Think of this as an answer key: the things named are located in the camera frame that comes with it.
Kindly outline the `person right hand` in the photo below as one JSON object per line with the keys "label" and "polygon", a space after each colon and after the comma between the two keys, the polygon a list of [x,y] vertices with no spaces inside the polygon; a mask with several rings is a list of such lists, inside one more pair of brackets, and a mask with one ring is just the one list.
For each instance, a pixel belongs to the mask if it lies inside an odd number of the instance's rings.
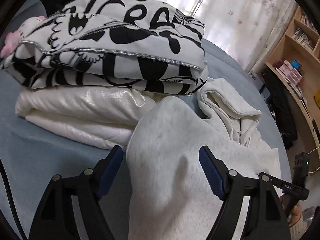
{"label": "person right hand", "polygon": [[[283,207],[284,210],[286,210],[287,206],[285,205],[285,200],[286,196],[282,195],[279,197],[279,200],[281,202],[281,206]],[[295,207],[290,211],[289,218],[287,219],[287,223],[289,227],[292,227],[295,225],[302,217],[302,207],[300,205],[300,202],[298,202]]]}

